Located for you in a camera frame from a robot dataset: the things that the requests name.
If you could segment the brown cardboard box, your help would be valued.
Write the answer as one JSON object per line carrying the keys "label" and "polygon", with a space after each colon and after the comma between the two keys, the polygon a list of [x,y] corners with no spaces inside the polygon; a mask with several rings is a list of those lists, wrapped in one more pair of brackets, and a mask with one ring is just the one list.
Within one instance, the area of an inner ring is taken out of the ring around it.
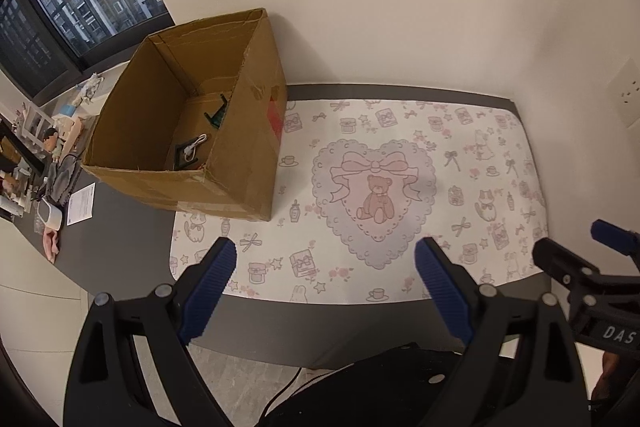
{"label": "brown cardboard box", "polygon": [[[228,98],[219,129],[204,117]],[[160,209],[267,221],[279,161],[284,72],[265,9],[192,20],[147,36],[108,96],[82,158],[122,194]],[[198,162],[175,146],[206,133]]]}

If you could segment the white side wall socket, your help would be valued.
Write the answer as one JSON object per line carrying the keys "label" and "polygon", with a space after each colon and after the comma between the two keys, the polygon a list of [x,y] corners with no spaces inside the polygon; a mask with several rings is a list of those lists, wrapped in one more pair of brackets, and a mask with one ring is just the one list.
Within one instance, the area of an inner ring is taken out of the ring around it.
{"label": "white side wall socket", "polygon": [[624,126],[631,127],[640,117],[640,72],[632,58],[608,83],[606,93]]}

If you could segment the dark green frame stand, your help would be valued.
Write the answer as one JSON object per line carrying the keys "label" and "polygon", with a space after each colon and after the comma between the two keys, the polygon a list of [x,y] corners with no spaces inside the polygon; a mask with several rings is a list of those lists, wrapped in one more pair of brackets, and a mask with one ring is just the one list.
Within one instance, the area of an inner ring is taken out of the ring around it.
{"label": "dark green frame stand", "polygon": [[174,169],[183,170],[198,162],[196,151],[198,147],[208,140],[206,133],[198,135],[196,138],[175,146]]}

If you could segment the dark green slatted toy bench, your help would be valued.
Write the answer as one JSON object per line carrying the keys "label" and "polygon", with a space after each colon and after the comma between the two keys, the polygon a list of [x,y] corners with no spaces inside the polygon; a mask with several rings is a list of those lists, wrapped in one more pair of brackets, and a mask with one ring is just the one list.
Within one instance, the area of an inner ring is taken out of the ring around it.
{"label": "dark green slatted toy bench", "polygon": [[224,121],[224,116],[226,116],[227,108],[228,108],[228,98],[224,96],[223,93],[220,95],[221,106],[215,110],[213,114],[204,113],[205,119],[208,123],[214,128],[219,129]]}

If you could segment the pink patterned table mat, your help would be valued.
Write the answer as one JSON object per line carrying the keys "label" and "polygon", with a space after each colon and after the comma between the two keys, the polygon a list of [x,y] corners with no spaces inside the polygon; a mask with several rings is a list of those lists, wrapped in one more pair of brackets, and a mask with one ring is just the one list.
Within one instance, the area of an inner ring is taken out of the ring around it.
{"label": "pink patterned table mat", "polygon": [[218,237],[235,243],[231,296],[368,305],[428,295],[414,247],[431,236],[473,279],[536,273],[546,204],[525,130],[502,108],[425,101],[314,100],[286,106],[267,221],[179,212],[178,277]]}

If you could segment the white paper sheet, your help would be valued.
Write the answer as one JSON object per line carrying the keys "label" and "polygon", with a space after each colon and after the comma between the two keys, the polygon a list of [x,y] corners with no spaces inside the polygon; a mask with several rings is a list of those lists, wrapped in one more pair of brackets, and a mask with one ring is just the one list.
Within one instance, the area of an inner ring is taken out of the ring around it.
{"label": "white paper sheet", "polygon": [[96,193],[96,184],[91,183],[70,195],[66,207],[68,227],[92,218],[94,193]]}

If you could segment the cartoon figure doll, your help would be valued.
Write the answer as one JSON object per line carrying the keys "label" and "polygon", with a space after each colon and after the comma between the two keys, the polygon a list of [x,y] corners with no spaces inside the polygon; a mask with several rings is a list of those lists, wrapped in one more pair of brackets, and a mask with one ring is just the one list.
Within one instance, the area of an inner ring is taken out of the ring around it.
{"label": "cartoon figure doll", "polygon": [[58,130],[55,127],[50,127],[44,132],[42,138],[42,148],[52,158],[58,158],[61,152],[61,142],[58,139]]}

